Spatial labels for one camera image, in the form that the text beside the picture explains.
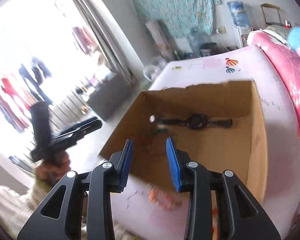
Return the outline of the brown cardboard box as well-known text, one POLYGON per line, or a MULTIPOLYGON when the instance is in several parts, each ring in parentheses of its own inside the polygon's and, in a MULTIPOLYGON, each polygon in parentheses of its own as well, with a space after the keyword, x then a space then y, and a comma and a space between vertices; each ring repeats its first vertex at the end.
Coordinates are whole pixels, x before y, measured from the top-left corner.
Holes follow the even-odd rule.
POLYGON ((254 81, 229 81, 141 92, 101 150, 105 159, 134 142, 131 173, 169 191, 174 190, 166 156, 166 139, 208 170, 232 170, 254 197, 263 202, 268 179, 268 143, 262 107, 254 81), (230 128, 161 126, 162 119, 185 120, 203 114, 211 120, 232 119, 230 128))

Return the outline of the pink floral blanket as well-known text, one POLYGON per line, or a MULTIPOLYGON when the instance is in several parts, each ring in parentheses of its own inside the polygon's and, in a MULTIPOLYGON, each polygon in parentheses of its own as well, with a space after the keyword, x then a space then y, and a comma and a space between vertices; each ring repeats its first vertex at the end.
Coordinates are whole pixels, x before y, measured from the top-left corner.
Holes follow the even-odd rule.
POLYGON ((249 45, 257 45, 280 75, 295 107, 300 127, 300 57, 282 34, 257 30, 248 35, 249 45))

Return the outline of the grey curtain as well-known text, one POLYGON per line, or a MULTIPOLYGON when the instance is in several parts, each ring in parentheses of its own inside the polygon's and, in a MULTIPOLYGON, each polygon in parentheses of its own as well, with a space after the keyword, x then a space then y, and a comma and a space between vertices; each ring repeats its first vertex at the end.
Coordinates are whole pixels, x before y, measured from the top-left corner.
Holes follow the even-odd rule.
POLYGON ((126 83, 133 86, 136 83, 136 78, 128 68, 124 55, 115 44, 101 19, 97 16, 97 11, 94 9, 92 3, 89 0, 73 0, 73 2, 87 25, 93 31, 102 53, 109 62, 110 70, 122 75, 126 83))

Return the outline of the pink strap smartwatch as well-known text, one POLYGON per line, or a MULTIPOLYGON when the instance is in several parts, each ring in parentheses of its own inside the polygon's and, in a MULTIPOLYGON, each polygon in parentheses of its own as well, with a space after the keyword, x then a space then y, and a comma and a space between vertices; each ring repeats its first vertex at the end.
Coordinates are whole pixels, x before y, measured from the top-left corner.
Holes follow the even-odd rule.
POLYGON ((217 127, 224 127, 224 128, 230 128, 233 126, 232 119, 210 120, 206 115, 202 115, 202 114, 192 114, 185 120, 161 119, 159 117, 152 115, 149 120, 151 123, 156 123, 158 125, 180 125, 194 130, 205 129, 207 126, 217 126, 217 127))

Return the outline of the wooden chair frame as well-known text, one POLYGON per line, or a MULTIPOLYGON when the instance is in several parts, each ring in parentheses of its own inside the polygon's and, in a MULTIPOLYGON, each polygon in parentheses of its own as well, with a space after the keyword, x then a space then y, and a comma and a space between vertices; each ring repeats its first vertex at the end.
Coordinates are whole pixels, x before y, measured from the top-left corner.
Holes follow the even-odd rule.
POLYGON ((271 25, 283 26, 280 15, 280 7, 270 3, 263 3, 260 5, 260 7, 266 27, 271 25))

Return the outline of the dark grey cabinet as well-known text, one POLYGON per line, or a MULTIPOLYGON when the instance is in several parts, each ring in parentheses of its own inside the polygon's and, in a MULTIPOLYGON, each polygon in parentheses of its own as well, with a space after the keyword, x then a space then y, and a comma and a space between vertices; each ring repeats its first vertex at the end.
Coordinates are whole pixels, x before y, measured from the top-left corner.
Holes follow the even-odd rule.
POLYGON ((132 85, 121 74, 110 73, 106 78, 87 100, 88 106, 103 121, 109 119, 133 91, 132 85))

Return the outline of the rolled floral paper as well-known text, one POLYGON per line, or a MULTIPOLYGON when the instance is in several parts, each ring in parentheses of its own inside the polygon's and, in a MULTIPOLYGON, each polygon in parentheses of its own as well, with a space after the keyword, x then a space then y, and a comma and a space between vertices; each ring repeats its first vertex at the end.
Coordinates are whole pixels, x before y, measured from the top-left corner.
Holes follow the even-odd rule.
POLYGON ((157 45, 161 56, 167 61, 174 61, 174 53, 170 48, 170 44, 166 39, 160 25, 157 21, 149 21, 146 23, 146 27, 151 34, 155 44, 157 45))

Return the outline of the teal floral hanging cloth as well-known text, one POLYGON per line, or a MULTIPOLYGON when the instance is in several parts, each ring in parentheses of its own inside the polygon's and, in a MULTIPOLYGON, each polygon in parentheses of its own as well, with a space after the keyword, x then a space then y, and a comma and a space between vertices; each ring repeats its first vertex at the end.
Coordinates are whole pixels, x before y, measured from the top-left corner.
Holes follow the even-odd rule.
POLYGON ((187 36, 197 30, 211 35, 215 25, 215 8, 221 0, 132 0, 140 23, 158 21, 165 35, 187 36))

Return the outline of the white fluffy blanket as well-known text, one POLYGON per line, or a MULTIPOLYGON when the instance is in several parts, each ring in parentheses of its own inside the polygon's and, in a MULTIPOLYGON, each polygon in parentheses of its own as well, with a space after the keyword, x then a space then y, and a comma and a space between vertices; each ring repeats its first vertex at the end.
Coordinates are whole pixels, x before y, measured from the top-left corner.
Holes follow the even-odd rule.
POLYGON ((17 238, 21 228, 51 189, 40 179, 36 179, 24 195, 0 185, 0 225, 12 239, 17 238))

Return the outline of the white plastic bag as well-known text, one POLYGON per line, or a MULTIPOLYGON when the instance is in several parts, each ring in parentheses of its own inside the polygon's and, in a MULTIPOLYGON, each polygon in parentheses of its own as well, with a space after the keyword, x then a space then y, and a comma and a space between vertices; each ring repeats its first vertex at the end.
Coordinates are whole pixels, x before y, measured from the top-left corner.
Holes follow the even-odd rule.
POLYGON ((158 56, 153 58, 143 70, 143 76, 149 81, 153 82, 166 67, 167 61, 158 56))

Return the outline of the blue water jug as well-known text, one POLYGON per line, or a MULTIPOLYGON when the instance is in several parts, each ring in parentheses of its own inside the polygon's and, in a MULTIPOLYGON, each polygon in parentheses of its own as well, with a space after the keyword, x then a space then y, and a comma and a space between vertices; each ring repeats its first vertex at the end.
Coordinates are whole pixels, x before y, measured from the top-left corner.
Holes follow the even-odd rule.
POLYGON ((232 17, 233 24, 236 28, 248 28, 250 27, 248 15, 245 11, 242 1, 228 2, 227 6, 232 17))

